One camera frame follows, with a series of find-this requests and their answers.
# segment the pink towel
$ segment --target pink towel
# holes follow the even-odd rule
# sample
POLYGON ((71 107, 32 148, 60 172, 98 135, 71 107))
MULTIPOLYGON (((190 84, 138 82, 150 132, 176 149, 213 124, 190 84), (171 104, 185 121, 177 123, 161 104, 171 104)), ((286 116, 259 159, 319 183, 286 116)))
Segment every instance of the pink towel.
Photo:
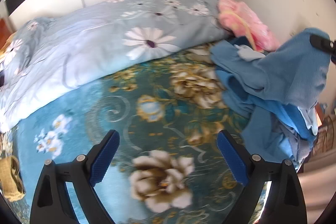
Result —
POLYGON ((219 22, 236 37, 246 36, 255 51, 275 51, 279 41, 244 2, 219 0, 219 22))

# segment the metal pin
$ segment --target metal pin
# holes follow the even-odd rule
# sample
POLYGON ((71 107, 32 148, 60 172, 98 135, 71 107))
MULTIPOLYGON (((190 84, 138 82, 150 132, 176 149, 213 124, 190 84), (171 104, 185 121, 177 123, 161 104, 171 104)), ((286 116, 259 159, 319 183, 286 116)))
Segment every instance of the metal pin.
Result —
POLYGON ((292 165, 292 161, 289 160, 289 159, 285 159, 285 164, 288 165, 288 166, 291 166, 292 165))
POLYGON ((258 154, 254 154, 254 155, 252 155, 252 159, 255 160, 255 161, 260 161, 261 157, 258 154))
POLYGON ((79 155, 79 156, 77 156, 76 160, 78 160, 78 161, 85 160, 85 155, 79 155))
POLYGON ((45 165, 49 165, 49 164, 51 164, 51 162, 52 162, 52 160, 48 159, 48 160, 45 160, 45 161, 44 161, 44 164, 45 164, 45 165))

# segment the blue garment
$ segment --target blue garment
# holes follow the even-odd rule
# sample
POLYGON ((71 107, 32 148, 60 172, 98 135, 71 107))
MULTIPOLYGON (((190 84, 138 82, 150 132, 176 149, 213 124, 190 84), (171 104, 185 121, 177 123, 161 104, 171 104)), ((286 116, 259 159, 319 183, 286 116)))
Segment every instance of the blue garment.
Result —
POLYGON ((239 57, 234 41, 211 48, 216 73, 227 88, 225 103, 244 117, 252 114, 242 132, 246 148, 265 160, 290 158, 298 166, 313 147, 317 125, 308 118, 325 87, 330 55, 311 46, 310 34, 329 37, 306 29, 276 52, 250 62, 239 57), (296 139, 289 132, 298 133, 296 139))

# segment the floral bedsheet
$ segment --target floral bedsheet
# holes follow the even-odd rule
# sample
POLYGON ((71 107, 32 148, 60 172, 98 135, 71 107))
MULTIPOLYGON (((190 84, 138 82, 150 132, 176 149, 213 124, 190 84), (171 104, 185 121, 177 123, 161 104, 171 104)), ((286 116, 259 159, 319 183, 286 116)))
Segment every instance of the floral bedsheet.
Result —
MULTIPOLYGON (((221 100, 224 87, 209 59, 210 44, 134 65, 68 92, 2 136, 0 155, 15 154, 26 189, 11 203, 29 221, 46 159, 73 160, 110 129, 119 149, 95 190, 116 223, 221 223, 241 193, 216 146, 227 129, 239 143, 247 120, 221 100)), ((70 199, 87 223, 71 184, 70 199)), ((263 207, 266 187, 253 223, 263 207)))

